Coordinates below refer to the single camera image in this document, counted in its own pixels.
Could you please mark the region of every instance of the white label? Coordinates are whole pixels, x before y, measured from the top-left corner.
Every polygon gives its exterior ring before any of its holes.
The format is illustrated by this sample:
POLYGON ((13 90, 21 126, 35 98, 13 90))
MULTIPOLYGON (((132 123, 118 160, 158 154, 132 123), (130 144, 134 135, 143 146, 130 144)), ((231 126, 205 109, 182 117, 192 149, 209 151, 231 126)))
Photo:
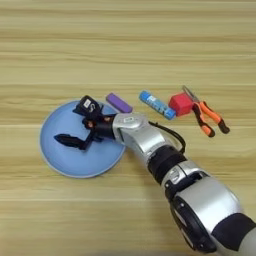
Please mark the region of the white label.
POLYGON ((84 103, 84 106, 85 106, 86 108, 88 108, 90 104, 91 104, 91 101, 90 101, 89 99, 87 99, 87 100, 85 101, 85 103, 84 103))
POLYGON ((150 101, 155 101, 156 98, 155 98, 154 96, 149 96, 149 97, 148 97, 148 100, 150 100, 150 101))

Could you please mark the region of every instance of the robotic arm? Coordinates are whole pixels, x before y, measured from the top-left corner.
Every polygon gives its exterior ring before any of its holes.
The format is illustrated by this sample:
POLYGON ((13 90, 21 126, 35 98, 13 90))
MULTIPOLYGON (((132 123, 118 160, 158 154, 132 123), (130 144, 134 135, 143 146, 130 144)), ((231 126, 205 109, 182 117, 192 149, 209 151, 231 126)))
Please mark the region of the robotic arm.
POLYGON ((95 130, 140 158, 163 188, 174 220, 193 250, 256 255, 256 224, 225 185, 180 153, 144 115, 117 114, 107 126, 99 124, 95 130))

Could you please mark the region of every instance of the black cable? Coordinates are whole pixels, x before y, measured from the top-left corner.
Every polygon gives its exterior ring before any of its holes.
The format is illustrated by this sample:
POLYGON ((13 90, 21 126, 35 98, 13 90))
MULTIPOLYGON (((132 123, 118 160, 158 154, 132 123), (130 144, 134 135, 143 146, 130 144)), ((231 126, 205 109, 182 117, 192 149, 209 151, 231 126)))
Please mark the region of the black cable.
POLYGON ((156 127, 156 128, 159 128, 169 134, 171 134, 173 137, 175 137, 181 144, 181 149, 180 149, 180 153, 184 154, 185 153, 185 149, 186 149, 186 141, 183 139, 183 137, 178 134, 177 132, 175 132, 174 130, 171 130, 165 126, 162 126, 158 123, 153 123, 153 122, 150 122, 149 121, 149 124, 156 127))

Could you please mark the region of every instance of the purple eraser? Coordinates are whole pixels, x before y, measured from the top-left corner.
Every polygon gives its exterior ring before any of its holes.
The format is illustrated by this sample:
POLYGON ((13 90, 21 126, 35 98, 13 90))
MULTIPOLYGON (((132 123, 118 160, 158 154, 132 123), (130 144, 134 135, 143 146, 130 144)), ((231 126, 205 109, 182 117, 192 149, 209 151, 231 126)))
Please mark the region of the purple eraser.
POLYGON ((116 96, 114 93, 110 93, 106 97, 107 102, 109 102, 113 107, 118 109, 122 113, 131 113, 132 107, 128 105, 125 101, 120 99, 118 96, 116 96))

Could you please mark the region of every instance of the blue glue stick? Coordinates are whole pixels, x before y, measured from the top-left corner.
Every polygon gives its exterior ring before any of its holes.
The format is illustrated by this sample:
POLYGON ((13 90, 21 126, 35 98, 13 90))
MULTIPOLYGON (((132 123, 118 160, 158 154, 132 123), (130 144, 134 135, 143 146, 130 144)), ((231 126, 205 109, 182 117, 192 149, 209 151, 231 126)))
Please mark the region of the blue glue stick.
POLYGON ((171 120, 176 116, 175 110, 169 108, 161 100, 155 98, 152 94, 147 91, 142 91, 139 96, 140 100, 155 109, 158 113, 171 120))

